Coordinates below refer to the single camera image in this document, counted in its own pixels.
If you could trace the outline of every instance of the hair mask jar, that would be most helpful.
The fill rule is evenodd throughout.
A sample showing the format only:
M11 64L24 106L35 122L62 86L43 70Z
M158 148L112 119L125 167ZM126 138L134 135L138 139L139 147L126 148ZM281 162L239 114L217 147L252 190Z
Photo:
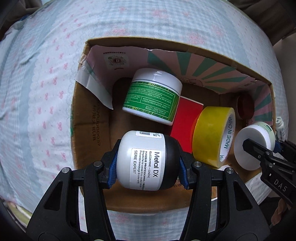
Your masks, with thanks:
M177 140L154 132L129 131L121 139L116 163L120 184L156 191L176 183L180 163Z
M173 75L143 68L135 72L123 110L171 126L181 95L182 83Z

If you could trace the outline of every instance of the light green label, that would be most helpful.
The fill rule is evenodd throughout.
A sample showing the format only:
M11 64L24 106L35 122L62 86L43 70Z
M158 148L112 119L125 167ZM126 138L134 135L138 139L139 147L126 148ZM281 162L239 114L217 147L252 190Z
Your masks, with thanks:
M128 90L123 107L173 121L178 101L179 96L166 87L135 81Z

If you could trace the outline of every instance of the jar lid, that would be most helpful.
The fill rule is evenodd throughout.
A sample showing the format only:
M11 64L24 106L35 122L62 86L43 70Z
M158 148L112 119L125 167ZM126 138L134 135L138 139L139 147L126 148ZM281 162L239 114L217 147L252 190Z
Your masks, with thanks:
M181 95L182 90L182 83L181 81L176 78L175 76L164 72L158 69L151 69L151 68L142 68L138 69L135 72L133 77L133 82L137 80L150 80L162 85L165 85L174 91L176 91L179 95Z

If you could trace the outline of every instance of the red box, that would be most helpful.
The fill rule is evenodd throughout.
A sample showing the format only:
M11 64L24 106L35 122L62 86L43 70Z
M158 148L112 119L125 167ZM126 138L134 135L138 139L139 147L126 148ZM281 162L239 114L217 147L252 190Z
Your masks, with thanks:
M181 96L170 136L177 139L183 151L192 153L192 136L203 104Z

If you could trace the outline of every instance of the tape cardboard core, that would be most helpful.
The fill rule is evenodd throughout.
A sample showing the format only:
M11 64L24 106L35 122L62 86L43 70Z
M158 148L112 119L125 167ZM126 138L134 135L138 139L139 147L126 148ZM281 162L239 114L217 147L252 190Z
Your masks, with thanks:
M220 155L219 155L219 160L221 162L223 162L226 159L227 154L230 150L233 135L234 135L234 130L235 130L235 120L234 120L234 116L231 114L228 117L225 129L223 132Z

